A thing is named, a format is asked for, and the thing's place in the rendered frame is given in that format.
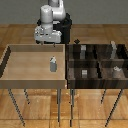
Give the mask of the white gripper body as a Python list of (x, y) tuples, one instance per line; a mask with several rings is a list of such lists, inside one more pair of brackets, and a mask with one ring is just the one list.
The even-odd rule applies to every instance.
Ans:
[(34, 39), (39, 42), (53, 42), (53, 43), (60, 43), (61, 42), (61, 35), (60, 31), (54, 30), (51, 34), (45, 34), (44, 30), (41, 26), (37, 26), (34, 32)]

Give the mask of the grey milk carton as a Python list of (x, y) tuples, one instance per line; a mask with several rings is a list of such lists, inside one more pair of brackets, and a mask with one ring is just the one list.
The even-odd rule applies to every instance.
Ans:
[(51, 72), (56, 72), (57, 71), (57, 63), (56, 63), (55, 56), (51, 57), (51, 59), (50, 59), (50, 71)]

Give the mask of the dark wooden compartment bin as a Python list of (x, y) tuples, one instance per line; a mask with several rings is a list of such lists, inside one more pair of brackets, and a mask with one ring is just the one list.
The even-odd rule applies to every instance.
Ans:
[[(80, 59), (81, 45), (86, 45), (85, 59)], [(69, 89), (128, 89), (128, 50), (116, 45), (111, 59), (111, 44), (68, 44), (66, 46), (66, 79)], [(87, 78), (82, 78), (87, 70)]]

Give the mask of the wooden tray table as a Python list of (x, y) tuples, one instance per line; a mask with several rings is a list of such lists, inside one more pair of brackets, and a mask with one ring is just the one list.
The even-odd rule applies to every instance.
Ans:
[[(57, 71), (50, 71), (55, 56)], [(64, 89), (65, 46), (9, 44), (0, 58), (0, 89)]]

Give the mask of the grey tall box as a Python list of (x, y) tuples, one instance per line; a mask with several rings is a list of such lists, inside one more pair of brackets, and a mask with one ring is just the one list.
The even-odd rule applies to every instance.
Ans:
[(80, 59), (85, 59), (86, 45), (81, 45)]

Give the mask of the small grey cube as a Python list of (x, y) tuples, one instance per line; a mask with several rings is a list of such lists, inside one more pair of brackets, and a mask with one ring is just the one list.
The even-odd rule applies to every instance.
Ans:
[(87, 70), (82, 70), (82, 78), (87, 78)]

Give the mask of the grey metal table leg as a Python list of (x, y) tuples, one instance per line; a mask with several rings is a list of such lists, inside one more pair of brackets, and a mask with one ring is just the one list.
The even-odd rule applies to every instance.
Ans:
[(11, 89), (8, 89), (8, 93), (9, 93), (9, 95), (10, 95), (10, 97), (11, 97), (11, 100), (12, 100), (12, 102), (13, 102), (13, 105), (15, 106), (15, 109), (16, 109), (16, 112), (17, 112), (17, 114), (18, 114), (18, 116), (19, 116), (19, 119), (20, 119), (20, 121), (22, 122), (22, 125), (25, 127), (24, 119), (23, 119), (23, 117), (22, 117), (22, 115), (21, 115), (21, 112), (20, 112), (20, 110), (19, 110), (18, 104), (17, 104), (17, 102), (16, 102), (16, 100), (15, 100), (15, 97), (14, 97), (14, 95), (13, 95), (12, 90), (11, 90)]
[(119, 102), (119, 100), (121, 98), (122, 93), (123, 93), (123, 89), (120, 90), (120, 92), (119, 92), (119, 94), (117, 96), (117, 99), (116, 99), (115, 103), (113, 104), (113, 107), (112, 107), (112, 109), (111, 109), (111, 111), (109, 113), (109, 116), (108, 116), (107, 120), (106, 120), (105, 127), (108, 126), (108, 124), (109, 124), (109, 122), (111, 120), (112, 114), (114, 113), (114, 111), (116, 109), (116, 106), (117, 106), (117, 104), (118, 104), (118, 102)]
[(104, 101), (104, 98), (105, 98), (105, 95), (106, 95), (106, 92), (107, 92), (108, 89), (105, 89), (103, 94), (102, 94), (102, 98), (101, 98), (101, 104), (103, 103)]
[(58, 122), (60, 123), (61, 89), (57, 89)]
[(71, 105), (70, 127), (72, 127), (73, 107), (74, 107), (74, 89), (70, 89), (70, 105)]
[(26, 97), (27, 103), (28, 103), (28, 104), (30, 104), (30, 100), (29, 100), (29, 98), (28, 98), (27, 89), (24, 89), (24, 94), (25, 94), (25, 97)]

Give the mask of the small pale flat item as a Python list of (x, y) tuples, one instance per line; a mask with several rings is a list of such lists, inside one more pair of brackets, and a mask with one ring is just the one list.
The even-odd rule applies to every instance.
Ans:
[(113, 70), (116, 71), (116, 72), (120, 72), (120, 71), (121, 71), (121, 68), (119, 68), (118, 66), (115, 66), (115, 67), (113, 68)]

